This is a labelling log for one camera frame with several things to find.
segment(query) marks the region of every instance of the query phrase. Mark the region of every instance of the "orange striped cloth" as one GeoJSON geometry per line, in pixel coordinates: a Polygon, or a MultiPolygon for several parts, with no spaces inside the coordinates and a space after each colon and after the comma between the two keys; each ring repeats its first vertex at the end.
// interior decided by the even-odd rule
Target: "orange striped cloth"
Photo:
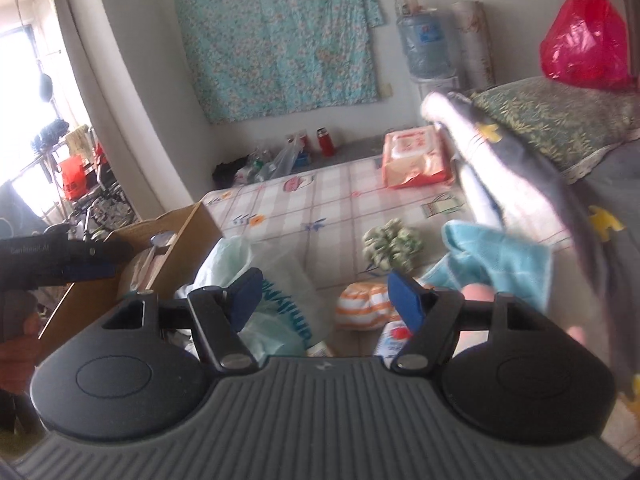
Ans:
{"type": "Polygon", "coordinates": [[[389,301],[386,285],[381,283],[351,283],[335,307],[338,330],[373,330],[399,319],[389,301]]]}

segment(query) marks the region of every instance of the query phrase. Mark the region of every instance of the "human hand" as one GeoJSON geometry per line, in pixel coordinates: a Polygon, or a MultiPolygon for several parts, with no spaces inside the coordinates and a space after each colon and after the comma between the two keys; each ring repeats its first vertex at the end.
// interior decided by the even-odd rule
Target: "human hand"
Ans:
{"type": "Polygon", "coordinates": [[[40,316],[31,314],[22,330],[23,336],[0,344],[0,388],[12,394],[24,393],[31,381],[40,353],[40,316]]]}

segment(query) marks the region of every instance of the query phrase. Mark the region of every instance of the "orange bag hanging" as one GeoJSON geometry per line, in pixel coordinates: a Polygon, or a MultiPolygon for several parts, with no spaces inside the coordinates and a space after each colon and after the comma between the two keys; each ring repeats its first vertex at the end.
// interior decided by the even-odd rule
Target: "orange bag hanging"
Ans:
{"type": "Polygon", "coordinates": [[[62,171],[62,187],[65,190],[66,199],[78,200],[87,192],[82,156],[70,156],[60,162],[59,166],[62,171]]]}
{"type": "Polygon", "coordinates": [[[566,0],[540,44],[542,72],[583,88],[629,88],[626,27],[609,0],[566,0]]]}

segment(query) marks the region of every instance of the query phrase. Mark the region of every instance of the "ribbed plastic panel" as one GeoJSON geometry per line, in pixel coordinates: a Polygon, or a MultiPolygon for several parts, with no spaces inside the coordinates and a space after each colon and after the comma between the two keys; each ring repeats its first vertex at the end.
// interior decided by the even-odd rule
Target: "ribbed plastic panel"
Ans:
{"type": "Polygon", "coordinates": [[[428,381],[377,358],[272,358],[221,381],[165,434],[121,445],[52,434],[15,466],[30,480],[622,480],[632,470],[596,438],[524,447],[479,434],[428,381]]]}

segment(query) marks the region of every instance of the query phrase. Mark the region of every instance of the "pillowcase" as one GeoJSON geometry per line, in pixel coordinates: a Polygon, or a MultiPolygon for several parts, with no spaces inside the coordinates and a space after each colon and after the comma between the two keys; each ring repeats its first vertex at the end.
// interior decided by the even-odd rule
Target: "pillowcase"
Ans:
{"type": "Polygon", "coordinates": [[[640,138],[640,94],[531,77],[482,92],[474,104],[549,158],[569,184],[623,142],[640,138]]]}

